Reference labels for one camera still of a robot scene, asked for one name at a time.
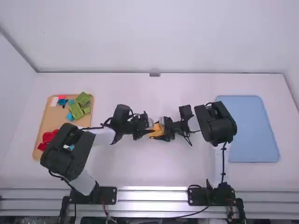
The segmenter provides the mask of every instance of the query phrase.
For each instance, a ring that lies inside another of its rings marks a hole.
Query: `green object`
[[[74,104],[70,105],[69,110],[75,120],[84,116],[84,112],[76,100],[74,100]]]
[[[86,108],[90,105],[91,97],[87,93],[82,92],[77,96],[76,100],[82,108]]]
[[[90,107],[83,108],[84,114],[89,114],[91,112]]]

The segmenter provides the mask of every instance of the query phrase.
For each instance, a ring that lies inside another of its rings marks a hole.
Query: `white wall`
[[[0,35],[0,161],[9,149],[23,114],[33,86],[34,75],[35,71]]]
[[[283,72],[299,105],[297,0],[2,0],[40,71]]]

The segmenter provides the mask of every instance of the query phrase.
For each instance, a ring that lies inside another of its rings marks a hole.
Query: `aluminum rail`
[[[107,210],[115,217],[175,217],[204,206],[189,206],[186,187],[121,187],[116,205]],[[69,189],[0,189],[0,216],[58,216]],[[299,219],[299,192],[236,191],[244,200],[247,218]],[[74,206],[68,216],[74,215]],[[226,218],[227,208],[213,206],[193,217]],[[104,217],[101,205],[77,205],[78,217]]]

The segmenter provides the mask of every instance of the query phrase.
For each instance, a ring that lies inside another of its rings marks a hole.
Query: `cork board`
[[[79,94],[74,94],[74,95],[66,95],[67,99],[75,99]],[[53,106],[52,101],[53,98],[58,97],[59,95],[53,95],[50,96],[47,100],[47,104],[45,107],[45,110],[43,112],[43,118],[41,121],[41,125],[39,127],[39,131],[37,134],[36,138],[36,143],[34,145],[32,157],[35,161],[40,161],[41,156],[43,154],[43,151],[39,150],[37,147],[39,143],[43,141],[43,134],[45,132],[52,132],[54,129],[59,129],[61,125],[64,123],[72,123],[77,126],[85,126],[89,127],[91,125],[91,120],[92,120],[92,113],[93,113],[93,96],[91,95],[91,112],[90,114],[85,115],[84,117],[74,120],[74,121],[69,121],[66,118],[66,115],[69,113],[69,104],[66,103],[65,108],[62,108],[60,105]]]

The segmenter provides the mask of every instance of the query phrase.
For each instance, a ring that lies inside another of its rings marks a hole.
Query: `blue mat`
[[[277,162],[280,158],[263,101],[258,96],[218,96],[237,123],[230,162]]]

